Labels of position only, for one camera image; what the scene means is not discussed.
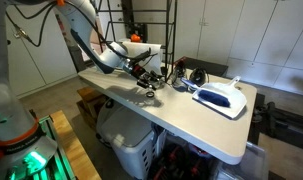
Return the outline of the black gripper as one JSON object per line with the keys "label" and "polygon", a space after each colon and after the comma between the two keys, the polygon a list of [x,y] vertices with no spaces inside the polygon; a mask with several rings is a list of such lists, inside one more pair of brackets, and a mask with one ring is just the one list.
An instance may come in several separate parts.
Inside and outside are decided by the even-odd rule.
{"label": "black gripper", "polygon": [[163,84],[163,75],[156,74],[154,71],[147,72],[139,65],[138,60],[127,59],[122,69],[135,77],[138,80],[137,85],[144,89],[157,90]]}

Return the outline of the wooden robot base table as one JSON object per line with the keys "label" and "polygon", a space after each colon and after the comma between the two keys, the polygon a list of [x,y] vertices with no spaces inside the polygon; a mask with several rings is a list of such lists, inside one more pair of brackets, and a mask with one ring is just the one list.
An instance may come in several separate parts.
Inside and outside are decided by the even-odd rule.
{"label": "wooden robot base table", "polygon": [[52,113],[50,117],[53,120],[59,143],[77,179],[102,180],[63,111]]}

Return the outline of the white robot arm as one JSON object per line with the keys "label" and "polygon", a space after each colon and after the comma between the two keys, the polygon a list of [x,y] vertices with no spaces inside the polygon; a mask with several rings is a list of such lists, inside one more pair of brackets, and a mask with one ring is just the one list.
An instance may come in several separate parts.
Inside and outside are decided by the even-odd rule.
{"label": "white robot arm", "polygon": [[26,47],[8,51],[15,24],[7,9],[15,5],[33,9],[33,20],[41,20],[41,26],[49,24],[53,27],[53,36],[49,39],[53,46],[46,47],[40,55],[42,60],[48,59],[55,67],[51,72],[53,81],[75,74],[67,46],[58,33],[54,10],[69,22],[71,36],[98,71],[111,74],[119,68],[134,77],[142,88],[154,89],[159,81],[140,65],[151,55],[150,51],[129,57],[127,48],[118,42],[110,43],[102,53],[91,48],[91,33],[97,26],[96,12],[90,0],[0,0],[0,180],[25,178],[44,170],[58,148],[57,142],[47,135],[39,120],[25,109],[12,87],[16,84],[35,90],[46,84],[44,75]]}

